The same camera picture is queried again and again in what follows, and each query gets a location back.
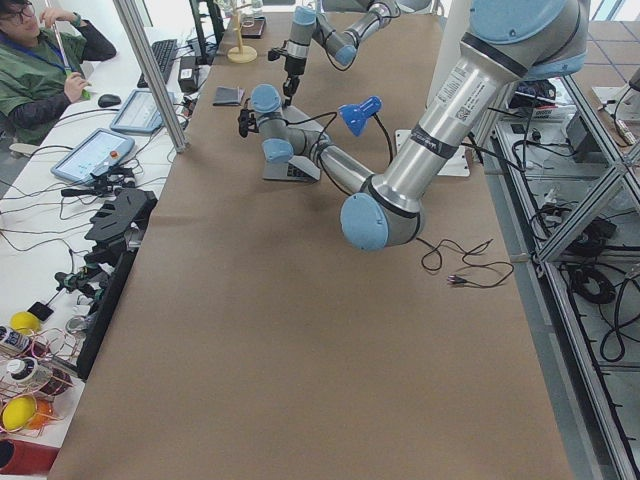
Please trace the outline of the aluminium frame post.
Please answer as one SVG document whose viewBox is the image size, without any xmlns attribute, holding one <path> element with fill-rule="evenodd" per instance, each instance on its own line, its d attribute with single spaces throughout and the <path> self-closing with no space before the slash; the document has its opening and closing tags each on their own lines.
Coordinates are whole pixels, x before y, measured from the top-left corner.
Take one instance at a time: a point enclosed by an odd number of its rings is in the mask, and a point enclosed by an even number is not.
<svg viewBox="0 0 640 480">
<path fill-rule="evenodd" d="M 137 7 L 132 1 L 114 0 L 113 3 L 174 149 L 178 154 L 181 154 L 187 148 L 188 141 L 174 111 L 173 101 L 169 97 L 159 66 L 149 45 Z"/>
</svg>

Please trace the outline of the red box at corner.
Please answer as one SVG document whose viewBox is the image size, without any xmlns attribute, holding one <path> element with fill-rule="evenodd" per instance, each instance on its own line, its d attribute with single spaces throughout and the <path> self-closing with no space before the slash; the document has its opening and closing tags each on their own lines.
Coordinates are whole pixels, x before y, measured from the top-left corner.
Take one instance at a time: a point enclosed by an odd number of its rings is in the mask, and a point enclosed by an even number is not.
<svg viewBox="0 0 640 480">
<path fill-rule="evenodd" d="M 44 475 L 53 466 L 59 448 L 16 439 L 1 440 L 1 473 Z"/>
</svg>

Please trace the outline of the black computer keyboard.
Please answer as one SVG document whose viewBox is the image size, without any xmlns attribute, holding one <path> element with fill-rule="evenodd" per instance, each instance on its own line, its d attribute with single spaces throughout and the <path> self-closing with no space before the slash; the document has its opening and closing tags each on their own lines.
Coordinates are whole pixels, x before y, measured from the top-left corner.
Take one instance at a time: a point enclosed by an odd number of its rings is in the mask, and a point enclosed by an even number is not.
<svg viewBox="0 0 640 480">
<path fill-rule="evenodd" d="M 176 39 L 158 40 L 151 45 L 152 53 L 158 64 L 164 83 L 167 83 L 170 78 L 177 48 Z"/>
</svg>

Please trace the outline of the black computer mouse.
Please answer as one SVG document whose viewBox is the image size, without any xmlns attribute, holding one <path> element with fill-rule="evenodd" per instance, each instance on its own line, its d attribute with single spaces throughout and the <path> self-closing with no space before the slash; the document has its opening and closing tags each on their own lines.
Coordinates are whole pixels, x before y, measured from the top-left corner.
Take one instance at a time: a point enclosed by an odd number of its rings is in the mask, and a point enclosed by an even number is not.
<svg viewBox="0 0 640 480">
<path fill-rule="evenodd" d="M 110 108 L 121 104 L 121 98 L 115 94 L 103 94 L 98 98 L 100 108 Z"/>
</svg>

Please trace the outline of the teach pendant tablet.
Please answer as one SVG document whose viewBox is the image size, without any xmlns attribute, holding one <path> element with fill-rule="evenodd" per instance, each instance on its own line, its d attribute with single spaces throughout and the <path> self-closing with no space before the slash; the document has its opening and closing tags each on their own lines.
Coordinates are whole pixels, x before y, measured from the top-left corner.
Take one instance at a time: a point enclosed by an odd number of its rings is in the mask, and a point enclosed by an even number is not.
<svg viewBox="0 0 640 480">
<path fill-rule="evenodd" d="M 150 135 L 163 125 L 149 89 L 134 89 L 111 121 L 110 129 L 127 135 Z"/>
<path fill-rule="evenodd" d="M 115 166 L 130 153 L 134 144 L 132 137 L 99 128 L 58 161 L 50 172 L 58 179 L 86 184 Z"/>
</svg>

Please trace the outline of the near teach pendant tablet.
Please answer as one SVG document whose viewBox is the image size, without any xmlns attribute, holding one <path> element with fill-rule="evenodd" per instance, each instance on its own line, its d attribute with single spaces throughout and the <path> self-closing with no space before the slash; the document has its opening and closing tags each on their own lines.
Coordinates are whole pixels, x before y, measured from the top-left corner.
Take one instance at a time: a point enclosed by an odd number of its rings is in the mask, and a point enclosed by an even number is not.
<svg viewBox="0 0 640 480">
<path fill-rule="evenodd" d="M 115 166 L 130 153 L 134 144 L 132 137 L 99 128 L 58 161 L 50 172 L 58 179 L 86 184 Z"/>
</svg>

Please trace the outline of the grey laptop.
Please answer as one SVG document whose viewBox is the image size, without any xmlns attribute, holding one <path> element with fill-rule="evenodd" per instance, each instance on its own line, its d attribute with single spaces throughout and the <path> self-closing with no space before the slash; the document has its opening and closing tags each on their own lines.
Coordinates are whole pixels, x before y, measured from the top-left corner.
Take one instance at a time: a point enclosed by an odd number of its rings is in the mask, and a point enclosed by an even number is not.
<svg viewBox="0 0 640 480">
<path fill-rule="evenodd" d="M 303 130 L 321 132 L 323 126 L 317 120 L 311 120 L 308 115 L 295 106 L 285 107 L 283 117 L 294 123 L 295 127 Z M 288 163 L 265 162 L 262 178 L 267 181 L 289 181 L 314 183 L 321 178 L 321 169 L 304 156 L 293 156 Z"/>
</svg>

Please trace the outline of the dark tray at table end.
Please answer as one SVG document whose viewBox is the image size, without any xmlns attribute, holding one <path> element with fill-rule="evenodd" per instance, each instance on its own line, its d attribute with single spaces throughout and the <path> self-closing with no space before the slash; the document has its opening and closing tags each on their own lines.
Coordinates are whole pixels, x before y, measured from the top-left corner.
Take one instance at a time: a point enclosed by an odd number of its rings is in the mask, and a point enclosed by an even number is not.
<svg viewBox="0 0 640 480">
<path fill-rule="evenodd" d="M 250 18 L 241 23 L 241 36 L 246 39 L 259 39 L 266 28 L 266 19 Z"/>
</svg>

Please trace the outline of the yellow ball upper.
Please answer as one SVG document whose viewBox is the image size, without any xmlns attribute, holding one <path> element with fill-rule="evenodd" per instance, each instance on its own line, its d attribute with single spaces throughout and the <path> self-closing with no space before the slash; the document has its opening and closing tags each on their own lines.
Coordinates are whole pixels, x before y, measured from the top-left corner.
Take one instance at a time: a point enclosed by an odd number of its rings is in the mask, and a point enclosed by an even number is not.
<svg viewBox="0 0 640 480">
<path fill-rule="evenodd" d="M 20 311 L 11 317 L 9 326 L 18 332 L 31 334 L 41 329 L 41 321 L 29 311 Z"/>
</svg>

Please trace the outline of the person in green shirt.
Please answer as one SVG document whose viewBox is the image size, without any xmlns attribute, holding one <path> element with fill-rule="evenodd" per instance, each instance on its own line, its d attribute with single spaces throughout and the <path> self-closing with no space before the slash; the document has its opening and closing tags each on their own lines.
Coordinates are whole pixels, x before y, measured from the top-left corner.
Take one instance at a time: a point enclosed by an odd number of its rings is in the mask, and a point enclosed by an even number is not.
<svg viewBox="0 0 640 480">
<path fill-rule="evenodd" d="M 1 3 L 1 116 L 22 143 L 39 145 L 89 86 L 81 65 L 116 56 L 80 14 L 29 1 Z"/>
</svg>

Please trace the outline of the wooden stand with round base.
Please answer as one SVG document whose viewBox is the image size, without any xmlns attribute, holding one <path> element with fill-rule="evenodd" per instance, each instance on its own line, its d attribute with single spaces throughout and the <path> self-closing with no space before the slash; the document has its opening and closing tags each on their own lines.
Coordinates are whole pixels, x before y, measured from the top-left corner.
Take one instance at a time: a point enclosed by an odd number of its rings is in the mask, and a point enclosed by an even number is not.
<svg viewBox="0 0 640 480">
<path fill-rule="evenodd" d="M 255 8 L 252 1 L 228 0 L 219 1 L 221 9 L 230 15 L 227 30 L 231 34 L 233 44 L 227 49 L 226 56 L 230 62 L 245 64 L 257 58 L 257 51 L 244 43 L 242 29 L 255 23 Z"/>
</svg>

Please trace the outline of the yellow ball lower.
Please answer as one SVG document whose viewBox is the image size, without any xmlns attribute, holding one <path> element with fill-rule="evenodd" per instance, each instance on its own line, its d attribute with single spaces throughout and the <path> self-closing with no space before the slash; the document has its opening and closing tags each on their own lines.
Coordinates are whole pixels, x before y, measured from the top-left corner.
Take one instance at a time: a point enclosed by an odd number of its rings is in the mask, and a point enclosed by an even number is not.
<svg viewBox="0 0 640 480">
<path fill-rule="evenodd" d="M 11 399 L 1 412 L 1 424 L 6 431 L 33 430 L 37 401 L 32 396 Z"/>
</svg>

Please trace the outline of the dark grey wallet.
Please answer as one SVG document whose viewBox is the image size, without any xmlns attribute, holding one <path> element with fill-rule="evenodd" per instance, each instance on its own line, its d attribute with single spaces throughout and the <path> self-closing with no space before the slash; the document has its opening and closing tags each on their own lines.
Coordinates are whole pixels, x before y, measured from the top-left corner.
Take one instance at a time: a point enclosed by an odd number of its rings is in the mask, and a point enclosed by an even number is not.
<svg viewBox="0 0 640 480">
<path fill-rule="evenodd" d="M 218 86 L 212 100 L 213 106 L 239 106 L 244 99 L 245 90 L 241 87 Z"/>
</svg>

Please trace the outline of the far teach pendant tablet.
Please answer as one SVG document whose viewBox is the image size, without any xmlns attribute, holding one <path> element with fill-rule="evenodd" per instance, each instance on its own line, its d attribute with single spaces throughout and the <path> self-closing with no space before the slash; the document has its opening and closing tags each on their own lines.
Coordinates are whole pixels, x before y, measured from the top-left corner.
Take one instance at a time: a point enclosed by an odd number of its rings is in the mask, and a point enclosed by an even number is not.
<svg viewBox="0 0 640 480">
<path fill-rule="evenodd" d="M 110 129 L 127 135 L 150 135 L 163 125 L 149 89 L 134 89 L 111 121 Z"/>
</svg>

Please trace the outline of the yellow ball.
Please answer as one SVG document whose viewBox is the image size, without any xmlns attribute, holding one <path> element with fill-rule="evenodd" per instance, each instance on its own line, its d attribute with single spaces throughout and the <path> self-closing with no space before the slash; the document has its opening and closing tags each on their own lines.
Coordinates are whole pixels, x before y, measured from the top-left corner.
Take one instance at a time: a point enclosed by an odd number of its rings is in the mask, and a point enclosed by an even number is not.
<svg viewBox="0 0 640 480">
<path fill-rule="evenodd" d="M 31 334 L 41 329 L 41 321 L 29 311 L 20 311 L 11 317 L 9 326 L 18 332 Z"/>
<path fill-rule="evenodd" d="M 32 396 L 11 399 L 1 412 L 1 424 L 6 431 L 33 430 L 37 401 Z"/>
</svg>

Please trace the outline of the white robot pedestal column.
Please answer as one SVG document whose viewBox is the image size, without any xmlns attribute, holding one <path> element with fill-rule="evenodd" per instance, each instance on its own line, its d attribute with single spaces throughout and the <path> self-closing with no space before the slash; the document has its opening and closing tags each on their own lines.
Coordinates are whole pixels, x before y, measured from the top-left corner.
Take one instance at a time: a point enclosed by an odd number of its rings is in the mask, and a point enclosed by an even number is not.
<svg viewBox="0 0 640 480">
<path fill-rule="evenodd" d="M 428 184 L 512 78 L 471 26 L 473 6 L 452 4 L 426 111 L 384 173 L 390 183 Z"/>
</svg>

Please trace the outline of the black box with label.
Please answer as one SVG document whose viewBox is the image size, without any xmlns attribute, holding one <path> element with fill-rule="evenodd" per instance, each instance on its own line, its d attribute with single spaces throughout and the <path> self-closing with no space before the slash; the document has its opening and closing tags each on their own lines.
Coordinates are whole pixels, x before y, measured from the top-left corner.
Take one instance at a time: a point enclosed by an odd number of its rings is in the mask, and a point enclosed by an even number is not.
<svg viewBox="0 0 640 480">
<path fill-rule="evenodd" d="M 199 65 L 195 56 L 180 58 L 178 84 L 183 93 L 194 93 L 198 90 Z"/>
</svg>

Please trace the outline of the blue desk lamp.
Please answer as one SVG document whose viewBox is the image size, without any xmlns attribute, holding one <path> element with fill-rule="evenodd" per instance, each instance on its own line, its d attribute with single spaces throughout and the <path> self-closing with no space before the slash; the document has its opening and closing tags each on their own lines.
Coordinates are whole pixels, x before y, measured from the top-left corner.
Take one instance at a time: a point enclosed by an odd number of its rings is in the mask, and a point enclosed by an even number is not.
<svg viewBox="0 0 640 480">
<path fill-rule="evenodd" d="M 368 121 L 373 118 L 381 129 L 388 149 L 389 163 L 394 158 L 394 148 L 391 141 L 391 136 L 379 118 L 379 112 L 382 108 L 382 100 L 376 96 L 370 96 L 361 103 L 345 104 L 338 108 L 338 114 L 350 130 L 350 132 L 358 137 L 367 126 Z"/>
</svg>

